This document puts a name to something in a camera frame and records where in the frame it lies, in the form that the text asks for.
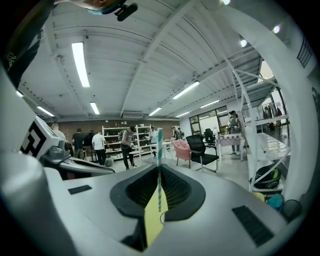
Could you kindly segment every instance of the pink chair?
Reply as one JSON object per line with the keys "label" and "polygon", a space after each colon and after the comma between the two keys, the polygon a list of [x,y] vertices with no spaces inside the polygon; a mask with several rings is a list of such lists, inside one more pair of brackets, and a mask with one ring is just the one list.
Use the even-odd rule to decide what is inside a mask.
{"label": "pink chair", "polygon": [[190,169],[191,152],[189,144],[182,139],[172,141],[172,144],[175,149],[175,157],[177,158],[176,165],[178,166],[179,159],[189,160]]}

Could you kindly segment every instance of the fluorescent light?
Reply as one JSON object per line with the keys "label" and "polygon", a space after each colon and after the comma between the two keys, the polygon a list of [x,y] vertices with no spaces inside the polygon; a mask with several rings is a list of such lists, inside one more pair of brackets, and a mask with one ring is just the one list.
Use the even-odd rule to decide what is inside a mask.
{"label": "fluorescent light", "polygon": [[219,113],[217,113],[217,114],[222,114],[222,113],[226,113],[226,112],[228,112],[228,110],[219,112]]}
{"label": "fluorescent light", "polygon": [[24,95],[20,92],[20,91],[16,91],[16,94],[19,96],[19,97],[23,97]]}
{"label": "fluorescent light", "polygon": [[173,99],[176,100],[180,96],[184,95],[186,92],[189,92],[191,89],[195,88],[197,85],[199,85],[199,81],[195,81],[193,84],[191,84],[188,88],[184,89],[182,92],[180,92],[178,95],[174,96]]}
{"label": "fluorescent light", "polygon": [[275,26],[274,28],[273,28],[273,33],[278,33],[280,31],[280,27],[279,26]]}
{"label": "fluorescent light", "polygon": [[241,46],[242,47],[245,47],[247,45],[247,40],[241,40]]}
{"label": "fluorescent light", "polygon": [[178,116],[176,116],[177,118],[179,118],[179,117],[182,117],[182,116],[184,116],[184,115],[186,115],[186,114],[189,114],[190,112],[185,112],[185,113],[183,113],[183,114],[180,114],[180,115],[178,115]]}
{"label": "fluorescent light", "polygon": [[209,104],[207,104],[207,105],[201,106],[200,109],[205,108],[205,107],[207,107],[207,106],[210,106],[210,105],[212,105],[212,104],[215,104],[215,103],[217,103],[217,102],[219,102],[219,101],[220,101],[220,100],[216,100],[216,101],[211,102],[211,103],[209,103]]}
{"label": "fluorescent light", "polygon": [[90,102],[90,105],[91,105],[91,108],[93,109],[94,113],[95,113],[96,115],[100,115],[96,103]]}
{"label": "fluorescent light", "polygon": [[38,109],[40,109],[42,112],[44,112],[44,113],[48,114],[50,117],[54,117],[54,115],[53,115],[53,114],[51,114],[50,112],[46,111],[43,107],[41,107],[41,106],[37,106],[37,108],[38,108]]}
{"label": "fluorescent light", "polygon": [[149,117],[152,116],[153,114],[157,113],[160,109],[161,109],[161,107],[158,107],[155,111],[153,111],[151,114],[149,114]]}
{"label": "fluorescent light", "polygon": [[72,51],[74,62],[76,66],[76,70],[78,71],[78,75],[83,87],[90,87],[86,64],[85,64],[85,54],[84,54],[84,43],[77,42],[72,44]]}

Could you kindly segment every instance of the white ceiling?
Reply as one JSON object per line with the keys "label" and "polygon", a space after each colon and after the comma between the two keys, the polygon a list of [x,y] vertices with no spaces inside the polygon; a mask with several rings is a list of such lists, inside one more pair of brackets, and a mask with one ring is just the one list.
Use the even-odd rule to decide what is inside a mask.
{"label": "white ceiling", "polygon": [[[235,100],[224,57],[236,69],[260,73],[260,55],[250,45],[242,51],[241,36],[214,15],[224,7],[221,1],[134,2],[138,11],[123,22],[113,14],[92,15],[71,3],[59,4],[52,11],[38,54],[19,85],[34,110],[40,105],[60,120],[89,119],[96,117],[90,107],[90,102],[96,102],[99,118],[119,118],[123,111],[149,114],[157,107],[162,109],[155,118],[169,118],[217,99]],[[287,14],[275,11],[273,17],[266,17],[263,10],[274,8],[270,2],[231,0],[229,6],[270,29],[281,24],[277,36],[285,42]],[[90,88],[82,87],[75,66],[72,43],[78,42],[84,42]],[[240,77],[245,86],[258,82],[244,74]],[[172,99],[195,80],[200,85]],[[263,89],[250,95],[258,100],[255,104],[273,88],[260,85]]]}

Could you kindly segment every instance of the pants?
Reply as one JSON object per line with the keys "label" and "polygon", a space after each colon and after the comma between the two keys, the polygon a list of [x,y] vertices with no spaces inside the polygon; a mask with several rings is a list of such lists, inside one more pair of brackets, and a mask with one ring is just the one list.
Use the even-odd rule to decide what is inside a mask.
{"label": "pants", "polygon": [[77,150],[74,150],[74,157],[75,158],[79,158],[79,159],[84,159],[84,151],[83,149],[77,149]]}
{"label": "pants", "polygon": [[124,162],[125,168],[127,168],[127,169],[129,168],[128,156],[129,156],[129,160],[130,160],[131,165],[134,166],[134,155],[129,154],[132,151],[132,148],[127,145],[121,144],[121,150],[122,150],[122,154],[123,154],[123,162]]}
{"label": "pants", "polygon": [[103,166],[105,165],[106,161],[106,152],[103,149],[95,150],[96,156],[98,157],[99,165]]}
{"label": "pants", "polygon": [[[240,131],[239,129],[231,129],[231,134],[238,134]],[[235,145],[232,145],[232,151],[235,152]],[[236,145],[236,151],[240,151],[240,145]]]}
{"label": "pants", "polygon": [[154,156],[156,156],[156,151],[152,150],[152,153],[153,153]]}

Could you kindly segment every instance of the air conditioner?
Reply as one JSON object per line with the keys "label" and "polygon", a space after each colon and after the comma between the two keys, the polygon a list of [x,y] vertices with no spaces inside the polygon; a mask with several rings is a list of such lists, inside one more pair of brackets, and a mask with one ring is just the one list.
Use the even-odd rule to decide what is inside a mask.
{"label": "air conditioner", "polygon": [[123,112],[122,118],[123,119],[143,119],[146,117],[146,114],[141,112]]}

